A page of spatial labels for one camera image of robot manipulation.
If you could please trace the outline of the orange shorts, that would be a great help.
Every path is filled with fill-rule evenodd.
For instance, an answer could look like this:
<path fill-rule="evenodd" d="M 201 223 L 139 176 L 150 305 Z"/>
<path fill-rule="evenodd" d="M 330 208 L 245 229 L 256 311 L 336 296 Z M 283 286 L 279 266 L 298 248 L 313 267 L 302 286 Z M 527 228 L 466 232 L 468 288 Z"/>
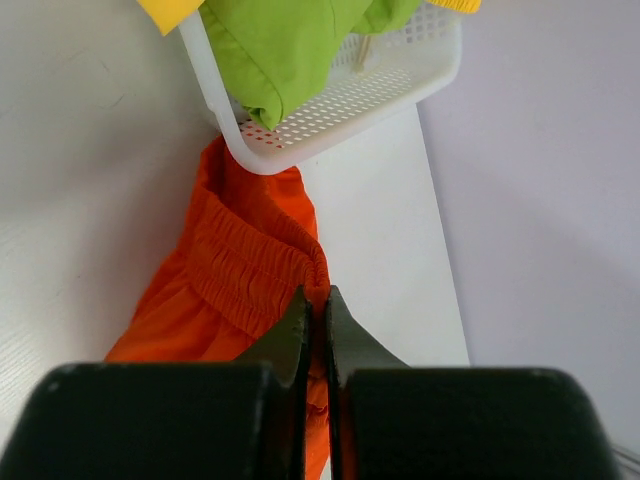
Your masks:
<path fill-rule="evenodd" d="M 202 152 L 177 246 L 107 360 L 233 360 L 275 325 L 297 288 L 320 320 L 330 279 L 300 172 L 252 174 L 217 138 Z"/>

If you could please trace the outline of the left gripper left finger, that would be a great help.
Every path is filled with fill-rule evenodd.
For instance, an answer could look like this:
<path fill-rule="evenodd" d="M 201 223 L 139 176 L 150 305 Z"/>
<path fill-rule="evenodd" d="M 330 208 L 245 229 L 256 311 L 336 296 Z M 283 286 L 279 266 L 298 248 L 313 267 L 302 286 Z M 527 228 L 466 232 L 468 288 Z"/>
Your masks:
<path fill-rule="evenodd" d="M 1 458 L 5 479 L 301 479 L 312 312 L 230 362 L 76 363 L 37 384 Z"/>

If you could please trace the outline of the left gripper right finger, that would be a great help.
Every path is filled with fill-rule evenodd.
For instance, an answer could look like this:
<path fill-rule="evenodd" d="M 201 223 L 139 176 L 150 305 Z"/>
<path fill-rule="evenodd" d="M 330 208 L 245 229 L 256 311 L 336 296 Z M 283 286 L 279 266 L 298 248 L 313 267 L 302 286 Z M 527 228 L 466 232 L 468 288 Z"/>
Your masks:
<path fill-rule="evenodd" d="M 336 479 L 617 479 L 581 385 L 549 368 L 411 367 L 351 315 L 325 313 Z"/>

